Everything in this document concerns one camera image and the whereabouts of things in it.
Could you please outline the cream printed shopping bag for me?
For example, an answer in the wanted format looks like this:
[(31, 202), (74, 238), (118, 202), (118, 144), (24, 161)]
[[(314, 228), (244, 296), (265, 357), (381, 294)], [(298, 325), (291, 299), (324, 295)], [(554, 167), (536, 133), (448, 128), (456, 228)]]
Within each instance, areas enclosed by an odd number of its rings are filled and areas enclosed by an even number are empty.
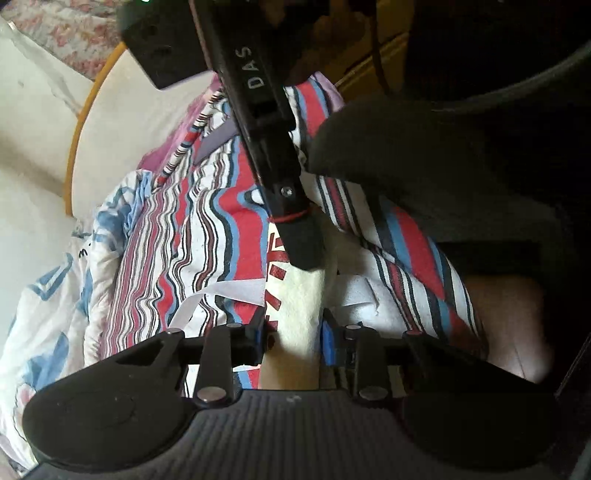
[(266, 277), (218, 281), (180, 304), (170, 327), (197, 336), (197, 305), (219, 297), (247, 306), (266, 307), (276, 344), (256, 367), (239, 367), (246, 389), (315, 390), (321, 385), (321, 323), (328, 310), (341, 326), (361, 323), (390, 337), (402, 324), (394, 313), (390, 290), (378, 280), (370, 262), (375, 256), (352, 234), (331, 229), (327, 259), (321, 269), (304, 271), (280, 256), (283, 246), (270, 247)]

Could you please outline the red blue striped bedsheet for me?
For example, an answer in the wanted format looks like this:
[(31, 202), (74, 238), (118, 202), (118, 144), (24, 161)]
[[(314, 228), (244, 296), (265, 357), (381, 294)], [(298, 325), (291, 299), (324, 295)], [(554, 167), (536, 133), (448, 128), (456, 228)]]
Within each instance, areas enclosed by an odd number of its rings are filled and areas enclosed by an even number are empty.
[[(216, 127), (230, 113), (221, 93), (197, 128)], [(283, 246), (267, 219), (238, 135), (198, 164), (198, 140), (152, 173), (146, 200), (123, 253), (101, 335), (99, 359), (170, 327), (182, 301), (218, 281), (266, 277), (267, 254)], [(485, 354), (486, 338), (467, 288), (415, 220), (390, 200), (342, 180), (304, 174), (304, 190), (322, 225), (352, 234), (375, 256), (370, 262), (407, 331)], [(325, 260), (328, 241), (325, 239)], [(197, 305), (197, 336), (226, 323), (249, 323), (256, 306), (219, 297)]]

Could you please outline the white headboard with wooden rim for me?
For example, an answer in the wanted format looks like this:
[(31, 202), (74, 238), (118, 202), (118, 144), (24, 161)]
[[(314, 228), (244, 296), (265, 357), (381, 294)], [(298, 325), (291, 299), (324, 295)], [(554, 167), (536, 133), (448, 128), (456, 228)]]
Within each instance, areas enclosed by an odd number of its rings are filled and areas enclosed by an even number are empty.
[(64, 183), (65, 212), (82, 218), (129, 172), (156, 170), (167, 145), (197, 107), (214, 73), (154, 87), (124, 43), (107, 58), (74, 129)]

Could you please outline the floral pink curtain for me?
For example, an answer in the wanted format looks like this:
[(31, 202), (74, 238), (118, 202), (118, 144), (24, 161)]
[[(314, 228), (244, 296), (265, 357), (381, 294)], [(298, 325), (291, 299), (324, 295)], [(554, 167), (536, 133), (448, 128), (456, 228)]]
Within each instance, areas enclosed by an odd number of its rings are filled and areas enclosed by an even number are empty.
[(121, 42), (120, 0), (15, 0), (4, 20), (84, 77), (93, 80)]

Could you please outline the white blue patterned quilt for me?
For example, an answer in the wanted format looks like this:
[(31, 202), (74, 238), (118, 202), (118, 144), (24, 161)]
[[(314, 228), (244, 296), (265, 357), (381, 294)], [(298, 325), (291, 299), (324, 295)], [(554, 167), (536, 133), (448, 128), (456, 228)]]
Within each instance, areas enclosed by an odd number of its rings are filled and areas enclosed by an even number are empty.
[(61, 263), (22, 291), (1, 353), (2, 478), (37, 464), (23, 430), (31, 398), (98, 361), (120, 262), (152, 183), (147, 170), (127, 174), (77, 222)]

